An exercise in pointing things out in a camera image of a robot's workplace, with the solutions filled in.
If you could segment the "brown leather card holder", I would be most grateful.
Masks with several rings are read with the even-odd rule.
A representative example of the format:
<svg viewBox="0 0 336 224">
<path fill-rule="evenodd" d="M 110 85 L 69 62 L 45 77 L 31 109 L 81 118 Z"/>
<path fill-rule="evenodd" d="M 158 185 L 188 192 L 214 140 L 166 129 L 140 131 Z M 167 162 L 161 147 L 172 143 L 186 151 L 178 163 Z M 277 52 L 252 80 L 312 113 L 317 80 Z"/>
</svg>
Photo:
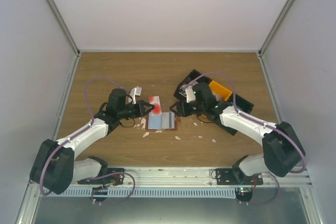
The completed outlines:
<svg viewBox="0 0 336 224">
<path fill-rule="evenodd" d="M 152 112 L 150 112 L 146 123 L 146 129 L 176 131 L 178 122 L 180 122 L 180 118 L 178 118 L 173 112 L 162 112 L 158 115 L 154 115 Z"/>
</svg>

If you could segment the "red white credit card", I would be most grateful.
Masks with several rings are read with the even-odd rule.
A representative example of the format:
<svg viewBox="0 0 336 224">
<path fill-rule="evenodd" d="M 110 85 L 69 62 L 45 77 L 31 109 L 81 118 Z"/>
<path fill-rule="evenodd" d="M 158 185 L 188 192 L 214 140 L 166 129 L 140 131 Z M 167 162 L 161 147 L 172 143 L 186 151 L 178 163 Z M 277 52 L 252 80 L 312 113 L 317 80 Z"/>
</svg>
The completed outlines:
<svg viewBox="0 0 336 224">
<path fill-rule="evenodd" d="M 161 109 L 161 103 L 159 96 L 151 96 L 149 97 L 149 103 L 151 105 L 154 105 L 154 109 L 151 111 L 153 115 L 161 115 L 162 109 Z"/>
</svg>

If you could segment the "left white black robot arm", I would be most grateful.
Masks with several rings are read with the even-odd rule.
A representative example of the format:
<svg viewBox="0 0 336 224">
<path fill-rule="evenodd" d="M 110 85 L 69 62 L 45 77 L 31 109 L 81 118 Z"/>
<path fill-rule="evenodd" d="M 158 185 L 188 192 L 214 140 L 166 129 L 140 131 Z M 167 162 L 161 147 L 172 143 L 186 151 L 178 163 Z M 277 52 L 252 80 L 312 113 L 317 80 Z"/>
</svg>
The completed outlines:
<svg viewBox="0 0 336 224">
<path fill-rule="evenodd" d="M 105 164 L 99 158 L 76 158 L 94 142 L 108 136 L 122 120 L 149 114 L 155 106 L 146 101 L 136 101 L 137 93 L 113 89 L 108 101 L 103 103 L 93 118 L 72 134 L 56 141 L 46 139 L 41 143 L 31 168 L 29 178 L 52 193 L 61 194 L 71 184 L 92 179 L 103 184 L 108 179 Z"/>
</svg>

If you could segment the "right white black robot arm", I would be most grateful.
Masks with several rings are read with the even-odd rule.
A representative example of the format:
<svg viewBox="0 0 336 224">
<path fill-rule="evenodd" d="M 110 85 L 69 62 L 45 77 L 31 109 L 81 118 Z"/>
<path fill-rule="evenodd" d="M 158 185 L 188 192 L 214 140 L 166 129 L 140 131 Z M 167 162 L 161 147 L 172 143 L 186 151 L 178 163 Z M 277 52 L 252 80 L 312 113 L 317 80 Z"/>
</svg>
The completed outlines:
<svg viewBox="0 0 336 224">
<path fill-rule="evenodd" d="M 260 173 L 285 177 L 305 162 L 305 151 L 291 124 L 263 121 L 240 110 L 234 102 L 218 101 L 204 82 L 186 87 L 185 93 L 184 100 L 170 106 L 176 116 L 204 115 L 218 126 L 243 133 L 263 148 L 261 154 L 244 156 L 232 166 L 237 184 L 243 185 Z"/>
</svg>

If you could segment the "red white card stack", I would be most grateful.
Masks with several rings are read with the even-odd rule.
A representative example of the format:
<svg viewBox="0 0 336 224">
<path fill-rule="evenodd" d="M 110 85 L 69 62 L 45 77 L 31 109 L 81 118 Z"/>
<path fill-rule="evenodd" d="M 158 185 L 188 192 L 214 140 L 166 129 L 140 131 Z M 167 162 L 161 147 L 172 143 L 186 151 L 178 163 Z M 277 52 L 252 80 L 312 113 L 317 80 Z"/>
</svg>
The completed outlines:
<svg viewBox="0 0 336 224">
<path fill-rule="evenodd" d="M 183 84 L 183 85 L 181 85 L 181 87 L 178 89 L 178 94 L 180 94 L 183 97 L 186 97 L 185 88 L 188 87 L 188 86 L 193 87 L 193 84 Z"/>
</svg>

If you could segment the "orange card bin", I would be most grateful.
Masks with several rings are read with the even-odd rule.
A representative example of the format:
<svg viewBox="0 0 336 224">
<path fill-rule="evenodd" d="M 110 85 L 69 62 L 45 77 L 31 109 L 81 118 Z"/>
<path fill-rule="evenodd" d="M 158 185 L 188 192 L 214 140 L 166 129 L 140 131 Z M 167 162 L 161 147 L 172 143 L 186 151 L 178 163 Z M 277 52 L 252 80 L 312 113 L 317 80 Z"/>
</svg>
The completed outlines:
<svg viewBox="0 0 336 224">
<path fill-rule="evenodd" d="M 230 89 L 224 87 L 214 80 L 209 83 L 209 87 L 217 101 L 228 101 L 233 93 Z"/>
</svg>

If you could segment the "aluminium mounting rail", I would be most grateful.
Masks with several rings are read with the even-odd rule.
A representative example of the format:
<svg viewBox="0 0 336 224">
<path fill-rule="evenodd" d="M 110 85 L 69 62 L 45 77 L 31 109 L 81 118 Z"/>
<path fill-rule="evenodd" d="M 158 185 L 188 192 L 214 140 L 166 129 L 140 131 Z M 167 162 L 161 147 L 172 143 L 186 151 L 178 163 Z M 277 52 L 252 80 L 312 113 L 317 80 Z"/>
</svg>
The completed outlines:
<svg viewBox="0 0 336 224">
<path fill-rule="evenodd" d="M 186 187 L 186 188 L 216 188 L 216 187 L 253 187 L 254 180 L 246 184 L 234 183 L 225 179 L 223 185 L 217 183 L 217 172 L 214 167 L 155 167 L 155 166 L 125 166 L 126 173 L 134 177 L 137 187 Z M 311 180 L 305 171 L 301 174 L 287 174 L 286 177 L 273 179 L 267 173 L 261 174 L 260 187 L 311 187 Z"/>
</svg>

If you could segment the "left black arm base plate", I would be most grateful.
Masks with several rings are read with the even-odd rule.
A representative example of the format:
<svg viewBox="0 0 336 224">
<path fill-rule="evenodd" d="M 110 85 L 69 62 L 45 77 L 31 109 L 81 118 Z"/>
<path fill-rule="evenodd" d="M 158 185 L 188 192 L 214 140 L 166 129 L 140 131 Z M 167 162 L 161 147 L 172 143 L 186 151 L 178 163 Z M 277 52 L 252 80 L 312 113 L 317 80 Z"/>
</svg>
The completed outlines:
<svg viewBox="0 0 336 224">
<path fill-rule="evenodd" d="M 107 197 L 98 197 L 102 195 L 107 195 L 107 189 L 110 186 L 119 186 L 123 184 L 124 180 L 124 174 L 125 172 L 124 168 L 104 168 L 101 170 L 98 174 L 98 177 L 101 177 L 103 175 L 111 174 L 108 177 L 100 178 L 100 179 L 94 179 L 94 180 L 87 180 L 82 179 L 77 181 L 77 184 L 79 185 L 92 185 L 92 198 L 96 202 L 104 202 Z"/>
</svg>

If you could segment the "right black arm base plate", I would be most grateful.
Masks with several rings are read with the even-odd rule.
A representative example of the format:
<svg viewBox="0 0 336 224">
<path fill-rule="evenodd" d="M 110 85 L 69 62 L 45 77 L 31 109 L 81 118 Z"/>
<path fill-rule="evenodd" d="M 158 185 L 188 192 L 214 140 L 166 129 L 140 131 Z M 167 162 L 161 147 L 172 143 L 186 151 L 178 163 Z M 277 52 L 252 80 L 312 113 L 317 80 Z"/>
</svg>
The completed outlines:
<svg viewBox="0 0 336 224">
<path fill-rule="evenodd" d="M 262 174 L 247 176 L 238 168 L 217 168 L 210 172 L 217 185 L 236 186 L 235 196 L 239 203 L 249 204 L 257 186 L 263 185 Z"/>
</svg>

